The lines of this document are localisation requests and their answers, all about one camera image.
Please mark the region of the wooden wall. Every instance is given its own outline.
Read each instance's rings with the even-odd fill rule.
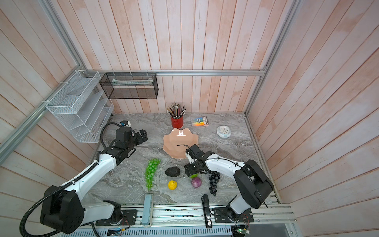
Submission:
[[[112,69],[259,69],[293,0],[52,0],[85,65]],[[255,76],[158,77],[152,99],[118,113],[245,111]]]
[[[0,1],[0,142],[76,67],[38,1]],[[51,185],[86,167],[93,144],[78,143],[47,114],[0,167],[0,230],[20,236],[24,213]],[[32,234],[40,209],[28,219]]]
[[[304,1],[253,105],[304,236],[379,235],[379,1]]]

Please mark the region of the black mounting plate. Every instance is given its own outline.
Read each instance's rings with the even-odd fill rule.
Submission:
[[[217,207],[217,208],[214,208],[213,211],[215,214],[215,222],[216,223],[235,222],[235,221],[232,221],[229,219],[226,207]],[[238,219],[237,222],[246,222],[246,223],[254,222],[254,218],[253,218],[253,214],[251,213],[251,209],[250,208],[246,209],[240,215],[240,218]]]
[[[128,220],[129,225],[134,226],[136,224],[137,210],[128,209],[121,210],[122,211],[122,219],[124,221],[124,226],[127,227],[128,224],[126,220]],[[96,226],[110,226],[110,222],[108,220],[98,220],[96,221]]]

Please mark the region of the red cup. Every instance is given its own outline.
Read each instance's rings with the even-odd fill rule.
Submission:
[[[178,119],[174,119],[173,117],[171,117],[171,125],[175,129],[180,129],[181,127],[183,127],[183,116]]]

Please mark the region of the scalloped plate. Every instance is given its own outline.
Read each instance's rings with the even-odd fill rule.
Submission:
[[[192,146],[193,144],[199,145],[199,136],[192,134],[190,129],[185,128],[183,130],[173,129],[170,134],[163,137],[163,150],[167,152],[169,156],[175,159],[186,159],[185,151],[186,146],[177,146],[185,144]]]

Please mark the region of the white wire mesh shelf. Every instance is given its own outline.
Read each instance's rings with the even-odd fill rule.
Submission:
[[[92,92],[99,80],[98,72],[78,71],[46,106],[78,142],[97,143],[114,109],[103,91]]]

